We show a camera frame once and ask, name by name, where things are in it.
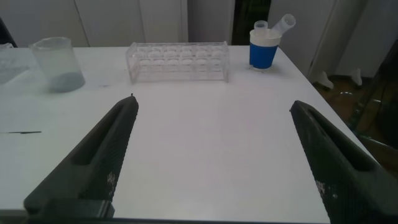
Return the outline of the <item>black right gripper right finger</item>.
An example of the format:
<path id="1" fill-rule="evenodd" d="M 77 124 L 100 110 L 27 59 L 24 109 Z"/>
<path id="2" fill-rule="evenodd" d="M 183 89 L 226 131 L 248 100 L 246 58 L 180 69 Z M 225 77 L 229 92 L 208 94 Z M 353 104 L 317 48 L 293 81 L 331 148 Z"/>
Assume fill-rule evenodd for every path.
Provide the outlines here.
<path id="1" fill-rule="evenodd" d="M 397 223 L 397 179 L 314 107 L 290 113 L 331 223 Z"/>

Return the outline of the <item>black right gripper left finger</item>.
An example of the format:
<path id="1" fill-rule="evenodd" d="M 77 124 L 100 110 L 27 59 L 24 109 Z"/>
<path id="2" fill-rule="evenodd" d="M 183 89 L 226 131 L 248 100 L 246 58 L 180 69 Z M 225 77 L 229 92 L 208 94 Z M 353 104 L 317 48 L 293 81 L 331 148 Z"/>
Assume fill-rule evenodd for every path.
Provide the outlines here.
<path id="1" fill-rule="evenodd" d="M 27 196 L 30 217 L 110 217 L 139 105 L 117 102 L 59 165 Z"/>

